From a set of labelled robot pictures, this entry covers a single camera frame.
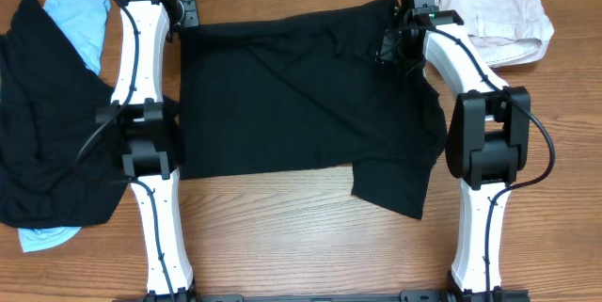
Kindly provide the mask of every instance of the white towel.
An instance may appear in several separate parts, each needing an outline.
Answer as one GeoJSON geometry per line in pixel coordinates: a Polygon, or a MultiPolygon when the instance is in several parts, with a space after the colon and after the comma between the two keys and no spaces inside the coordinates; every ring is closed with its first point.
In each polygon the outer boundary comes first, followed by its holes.
{"type": "Polygon", "coordinates": [[[541,59],[554,34],[541,0],[435,0],[455,10],[470,41],[491,67],[541,59]]]}

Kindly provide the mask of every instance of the black garment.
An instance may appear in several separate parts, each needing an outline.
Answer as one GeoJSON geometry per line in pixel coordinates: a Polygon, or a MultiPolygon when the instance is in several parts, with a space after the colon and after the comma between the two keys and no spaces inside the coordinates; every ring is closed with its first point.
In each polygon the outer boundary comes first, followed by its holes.
{"type": "Polygon", "coordinates": [[[99,144],[79,167],[81,176],[70,168],[113,89],[86,69],[38,0],[22,0],[0,36],[0,70],[0,222],[23,228],[106,222],[126,185],[88,180],[122,178],[119,167],[99,144]]]}
{"type": "Polygon", "coordinates": [[[421,218],[446,126],[421,70],[375,62],[395,6],[181,35],[182,177],[353,163],[353,194],[421,218]]]}

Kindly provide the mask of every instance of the black cloth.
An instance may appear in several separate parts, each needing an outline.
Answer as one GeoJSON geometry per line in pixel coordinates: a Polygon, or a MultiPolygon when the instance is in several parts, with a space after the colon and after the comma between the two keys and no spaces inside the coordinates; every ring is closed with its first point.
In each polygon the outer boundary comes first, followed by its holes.
{"type": "Polygon", "coordinates": [[[38,0],[22,0],[0,36],[0,222],[51,228],[106,222],[125,184],[99,144],[75,174],[77,152],[96,130],[113,89],[86,66],[38,0]]]}
{"type": "Polygon", "coordinates": [[[421,218],[446,126],[421,69],[376,63],[396,6],[182,34],[182,178],[353,163],[353,194],[421,218]]]}

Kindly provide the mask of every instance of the brown surface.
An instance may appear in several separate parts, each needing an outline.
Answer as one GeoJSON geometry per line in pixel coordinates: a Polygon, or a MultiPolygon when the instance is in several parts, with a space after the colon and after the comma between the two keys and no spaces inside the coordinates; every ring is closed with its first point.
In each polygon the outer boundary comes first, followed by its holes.
{"type": "MultiPolygon", "coordinates": [[[[20,0],[0,0],[0,32],[20,0]]],[[[267,20],[371,0],[198,0],[208,23],[267,20]]],[[[558,163],[539,185],[514,193],[506,210],[501,274],[533,301],[602,301],[602,3],[542,0],[556,34],[543,61],[500,72],[531,92],[558,163]]],[[[121,46],[111,11],[103,80],[113,83],[121,46]]],[[[166,94],[178,97],[179,45],[166,47],[166,94]]],[[[429,81],[451,117],[453,100],[432,68],[429,81]]],[[[520,179],[547,162],[531,129],[520,179]]],[[[360,294],[442,288],[457,242],[457,181],[435,166],[422,221],[350,197],[350,167],[181,183],[186,249],[205,294],[360,294]]],[[[109,301],[145,293],[146,254],[128,190],[109,223],[57,248],[23,254],[17,231],[0,226],[0,301],[109,301]]]]}

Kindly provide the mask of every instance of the light blue cloth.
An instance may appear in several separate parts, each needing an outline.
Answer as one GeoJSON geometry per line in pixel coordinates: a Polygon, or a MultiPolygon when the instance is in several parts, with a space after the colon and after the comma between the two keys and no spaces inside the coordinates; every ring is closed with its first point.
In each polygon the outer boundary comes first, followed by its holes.
{"type": "MultiPolygon", "coordinates": [[[[109,0],[46,0],[44,10],[71,42],[86,67],[101,73],[106,13],[109,0]]],[[[23,252],[44,250],[69,241],[81,227],[19,229],[23,252]]]]}
{"type": "Polygon", "coordinates": [[[106,12],[109,0],[46,0],[44,10],[82,57],[86,67],[101,73],[106,12]]]}

